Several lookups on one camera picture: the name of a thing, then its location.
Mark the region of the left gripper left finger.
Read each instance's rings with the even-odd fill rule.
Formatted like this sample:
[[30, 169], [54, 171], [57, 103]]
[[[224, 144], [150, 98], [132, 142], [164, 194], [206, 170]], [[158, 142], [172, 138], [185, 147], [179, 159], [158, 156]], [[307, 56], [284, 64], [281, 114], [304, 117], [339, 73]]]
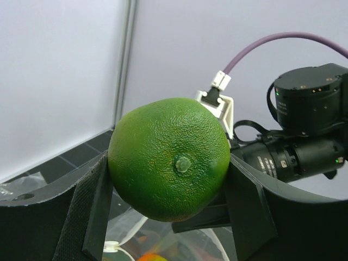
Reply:
[[101, 260], [113, 194], [107, 153], [1, 201], [1, 260]]

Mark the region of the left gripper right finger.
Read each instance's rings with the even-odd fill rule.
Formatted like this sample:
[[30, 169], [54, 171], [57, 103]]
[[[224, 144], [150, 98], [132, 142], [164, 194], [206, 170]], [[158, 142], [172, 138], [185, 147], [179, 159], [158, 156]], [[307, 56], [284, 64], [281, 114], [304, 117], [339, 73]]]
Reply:
[[347, 260], [347, 201], [298, 189], [231, 156], [226, 201], [238, 260]]

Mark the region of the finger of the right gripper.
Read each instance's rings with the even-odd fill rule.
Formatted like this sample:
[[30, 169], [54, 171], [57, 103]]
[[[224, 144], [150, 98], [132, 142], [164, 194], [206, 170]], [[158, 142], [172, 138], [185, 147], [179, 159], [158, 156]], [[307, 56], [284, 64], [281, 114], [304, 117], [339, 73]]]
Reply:
[[210, 204], [195, 216], [185, 221], [173, 222], [174, 233], [182, 233], [205, 228], [230, 226], [229, 212], [224, 194], [218, 194]]

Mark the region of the white-spotted clear zip bag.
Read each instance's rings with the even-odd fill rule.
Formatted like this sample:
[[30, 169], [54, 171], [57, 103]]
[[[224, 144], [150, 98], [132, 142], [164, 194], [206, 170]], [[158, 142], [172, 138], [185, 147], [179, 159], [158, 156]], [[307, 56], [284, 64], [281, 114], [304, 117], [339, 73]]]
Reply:
[[167, 260], [237, 260], [211, 228], [174, 233], [172, 224], [132, 208], [108, 222], [102, 260], [137, 260], [147, 253]]

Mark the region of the small yellow-green toy fruit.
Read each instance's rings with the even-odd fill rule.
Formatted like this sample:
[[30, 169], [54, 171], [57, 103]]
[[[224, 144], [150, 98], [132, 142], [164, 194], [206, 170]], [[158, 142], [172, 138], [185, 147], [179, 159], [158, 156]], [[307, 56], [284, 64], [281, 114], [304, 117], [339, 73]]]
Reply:
[[119, 196], [142, 215], [167, 222], [187, 220], [212, 201], [229, 159], [221, 124], [189, 98], [130, 111], [116, 124], [108, 149]]

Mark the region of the green orange toy mango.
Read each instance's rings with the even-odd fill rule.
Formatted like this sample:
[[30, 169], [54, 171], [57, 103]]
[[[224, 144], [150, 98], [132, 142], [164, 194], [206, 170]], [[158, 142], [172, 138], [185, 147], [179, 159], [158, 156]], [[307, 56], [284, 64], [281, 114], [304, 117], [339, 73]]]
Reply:
[[167, 261], [167, 259], [156, 253], [147, 253], [139, 257], [137, 261]]

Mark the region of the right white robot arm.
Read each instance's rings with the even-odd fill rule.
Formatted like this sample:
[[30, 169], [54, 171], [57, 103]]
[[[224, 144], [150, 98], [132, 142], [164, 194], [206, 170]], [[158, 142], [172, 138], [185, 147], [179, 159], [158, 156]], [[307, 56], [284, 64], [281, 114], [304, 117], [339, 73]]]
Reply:
[[269, 87], [268, 107], [281, 130], [252, 121], [254, 141], [235, 139], [225, 195], [192, 219], [172, 225], [176, 233], [231, 226], [235, 235], [270, 238], [282, 230], [314, 234], [347, 232], [347, 201], [289, 185], [318, 174], [328, 179], [347, 161], [347, 68], [329, 63], [280, 75]]

